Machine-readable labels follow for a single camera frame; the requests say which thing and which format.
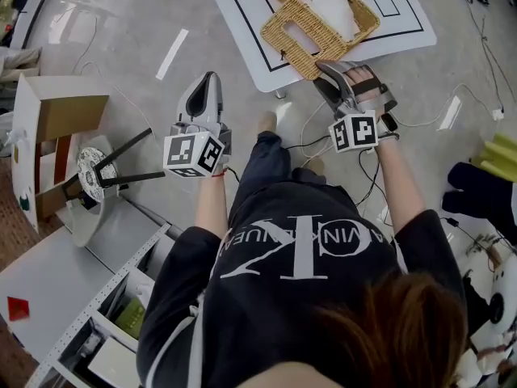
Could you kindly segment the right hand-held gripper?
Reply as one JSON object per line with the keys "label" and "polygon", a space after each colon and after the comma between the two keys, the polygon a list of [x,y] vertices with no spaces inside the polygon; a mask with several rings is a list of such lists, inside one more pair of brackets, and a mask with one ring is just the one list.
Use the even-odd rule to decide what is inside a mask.
{"label": "right hand-held gripper", "polygon": [[339,61],[316,61],[321,76],[313,81],[335,122],[328,127],[336,153],[373,148],[391,137],[398,139],[397,123],[389,111],[397,101],[387,88],[377,98],[357,103],[345,79],[346,68]]}

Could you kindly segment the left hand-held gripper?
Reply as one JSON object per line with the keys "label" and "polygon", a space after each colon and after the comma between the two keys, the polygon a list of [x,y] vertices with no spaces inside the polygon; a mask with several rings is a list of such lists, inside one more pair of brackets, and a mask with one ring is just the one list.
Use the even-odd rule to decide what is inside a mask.
{"label": "left hand-held gripper", "polygon": [[164,139],[163,168],[184,179],[212,178],[224,174],[232,153],[232,130],[217,118],[223,110],[219,75],[208,71],[183,93],[178,121]]}

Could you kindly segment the person's right hand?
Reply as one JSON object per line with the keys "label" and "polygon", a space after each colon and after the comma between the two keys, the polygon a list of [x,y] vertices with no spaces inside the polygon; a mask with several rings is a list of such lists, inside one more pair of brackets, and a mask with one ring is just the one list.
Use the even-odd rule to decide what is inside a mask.
{"label": "person's right hand", "polygon": [[351,86],[358,103],[374,99],[387,91],[387,86],[381,83],[367,66],[349,69],[345,73],[345,79]]}

